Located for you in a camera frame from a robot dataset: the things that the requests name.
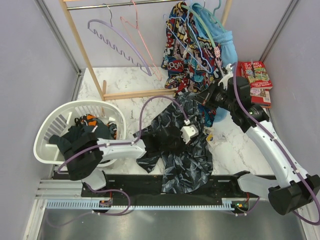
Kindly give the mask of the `dark leaf-print shorts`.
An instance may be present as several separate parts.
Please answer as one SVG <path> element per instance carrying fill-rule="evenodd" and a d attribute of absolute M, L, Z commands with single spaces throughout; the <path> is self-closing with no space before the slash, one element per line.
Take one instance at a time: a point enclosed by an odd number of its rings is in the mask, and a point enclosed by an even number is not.
<path fill-rule="evenodd" d="M 158 160 L 162 159 L 164 171 L 161 191 L 171 194 L 187 194 L 209 181 L 213 171 L 213 157 L 204 134 L 205 119 L 194 100 L 196 94 L 186 92 L 176 101 L 183 107 L 190 123 L 198 129 L 198 135 L 177 150 L 161 150 L 151 156 L 137 159 L 136 163 L 151 173 Z"/>

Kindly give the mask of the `light blue wire hanger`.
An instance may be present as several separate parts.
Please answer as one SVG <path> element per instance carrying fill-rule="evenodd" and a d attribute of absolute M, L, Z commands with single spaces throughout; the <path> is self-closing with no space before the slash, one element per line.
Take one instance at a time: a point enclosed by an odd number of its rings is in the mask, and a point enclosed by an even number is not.
<path fill-rule="evenodd" d="M 215 58 L 208 56 L 192 27 L 192 13 L 171 12 L 165 22 L 166 44 L 162 68 L 183 73 L 187 68 L 195 72 L 211 74 L 215 70 Z"/>

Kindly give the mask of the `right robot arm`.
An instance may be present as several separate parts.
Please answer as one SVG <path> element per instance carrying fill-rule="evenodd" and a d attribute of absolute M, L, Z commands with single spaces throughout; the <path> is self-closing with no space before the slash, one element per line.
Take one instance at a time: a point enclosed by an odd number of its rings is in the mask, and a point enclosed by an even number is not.
<path fill-rule="evenodd" d="M 269 116 L 260 105 L 251 102 L 250 91 L 246 78 L 233 76 L 213 82 L 195 97 L 208 109 L 229 111 L 232 121 L 255 143 L 274 173 L 275 179 L 270 180 L 248 171 L 240 172 L 229 184 L 230 193 L 240 197 L 248 192 L 267 199 L 280 215 L 294 213 L 311 202 L 318 207 L 320 177 L 310 175 L 289 153 Z"/>

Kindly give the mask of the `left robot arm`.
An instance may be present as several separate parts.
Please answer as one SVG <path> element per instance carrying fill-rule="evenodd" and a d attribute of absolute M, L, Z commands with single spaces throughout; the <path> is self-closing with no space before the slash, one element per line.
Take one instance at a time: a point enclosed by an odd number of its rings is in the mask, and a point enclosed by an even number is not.
<path fill-rule="evenodd" d="M 161 153 L 178 154 L 198 134 L 194 125 L 182 128 L 167 126 L 156 132 L 145 132 L 138 140 L 110 140 L 98 138 L 94 133 L 81 137 L 65 152 L 69 179 L 82 181 L 99 197 L 110 191 L 105 174 L 98 169 L 101 161 L 123 158 L 149 159 Z"/>

